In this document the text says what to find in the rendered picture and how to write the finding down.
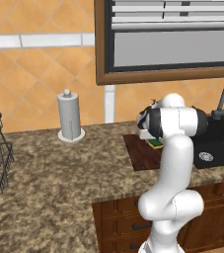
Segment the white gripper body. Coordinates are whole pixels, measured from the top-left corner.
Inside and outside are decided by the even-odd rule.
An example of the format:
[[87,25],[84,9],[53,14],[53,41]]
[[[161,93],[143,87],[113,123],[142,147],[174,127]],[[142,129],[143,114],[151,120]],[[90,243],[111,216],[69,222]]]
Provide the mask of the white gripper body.
[[154,136],[151,135],[147,129],[141,129],[139,131],[139,138],[140,139],[154,139]]

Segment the green and yellow sponge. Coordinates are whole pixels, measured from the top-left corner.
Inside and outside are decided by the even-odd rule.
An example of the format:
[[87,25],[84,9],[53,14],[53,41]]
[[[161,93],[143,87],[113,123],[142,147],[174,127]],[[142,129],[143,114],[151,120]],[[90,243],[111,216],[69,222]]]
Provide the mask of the green and yellow sponge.
[[148,139],[147,143],[153,148],[153,149],[160,149],[163,147],[163,144],[158,139]]

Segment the dark brown cutting board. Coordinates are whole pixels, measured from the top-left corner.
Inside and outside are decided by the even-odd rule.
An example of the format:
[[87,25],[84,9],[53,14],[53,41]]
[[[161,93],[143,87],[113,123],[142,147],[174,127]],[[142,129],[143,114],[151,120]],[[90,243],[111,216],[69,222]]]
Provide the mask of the dark brown cutting board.
[[152,148],[136,134],[125,134],[123,139],[135,171],[160,168],[162,148]]

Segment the brown drawer front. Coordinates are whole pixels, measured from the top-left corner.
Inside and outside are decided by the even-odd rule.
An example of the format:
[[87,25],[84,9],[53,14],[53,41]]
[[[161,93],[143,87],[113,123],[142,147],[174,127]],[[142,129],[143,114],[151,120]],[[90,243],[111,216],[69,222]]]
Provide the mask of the brown drawer front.
[[115,222],[115,232],[117,234],[126,234],[130,232],[136,232],[136,231],[141,231],[141,230],[150,228],[150,227],[147,227],[144,229],[137,229],[137,230],[132,229],[133,223],[135,223],[136,225],[141,225],[146,222],[150,222],[150,220],[145,220],[139,214],[121,216]]
[[135,235],[130,237],[121,237],[114,243],[115,253],[138,253],[139,249],[130,249],[130,243],[142,245],[147,240],[148,235]]
[[135,200],[139,200],[139,198],[138,197],[131,197],[131,198],[115,200],[114,201],[114,209],[118,212],[138,211],[138,207],[136,207],[134,204]]

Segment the black sink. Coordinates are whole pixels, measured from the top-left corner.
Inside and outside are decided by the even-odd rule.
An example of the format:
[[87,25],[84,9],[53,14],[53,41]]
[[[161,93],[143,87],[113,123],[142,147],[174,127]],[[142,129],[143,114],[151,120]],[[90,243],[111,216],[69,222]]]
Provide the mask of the black sink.
[[194,136],[193,165],[197,169],[224,166],[224,116],[215,120],[208,118],[207,131]]

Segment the white paper towel holder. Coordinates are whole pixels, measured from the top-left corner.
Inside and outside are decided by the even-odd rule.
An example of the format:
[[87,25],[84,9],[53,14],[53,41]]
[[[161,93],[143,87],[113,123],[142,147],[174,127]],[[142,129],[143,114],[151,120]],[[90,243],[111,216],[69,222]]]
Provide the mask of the white paper towel holder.
[[57,95],[60,125],[58,133],[60,140],[75,143],[85,136],[80,124],[79,96],[70,89],[65,89]]

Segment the brown framed window with blinds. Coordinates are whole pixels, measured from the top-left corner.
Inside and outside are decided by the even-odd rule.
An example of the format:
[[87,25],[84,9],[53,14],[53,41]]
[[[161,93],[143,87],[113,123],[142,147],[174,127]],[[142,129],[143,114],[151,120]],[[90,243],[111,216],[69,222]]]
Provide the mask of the brown framed window with blinds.
[[224,0],[94,0],[99,85],[224,77]]

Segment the brown cupboard door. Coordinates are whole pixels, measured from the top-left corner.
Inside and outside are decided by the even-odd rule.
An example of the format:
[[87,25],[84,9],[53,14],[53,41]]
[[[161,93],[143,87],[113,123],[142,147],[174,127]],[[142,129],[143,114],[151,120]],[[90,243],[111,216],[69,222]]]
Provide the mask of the brown cupboard door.
[[181,229],[178,242],[186,253],[224,246],[224,201],[206,202],[202,215]]

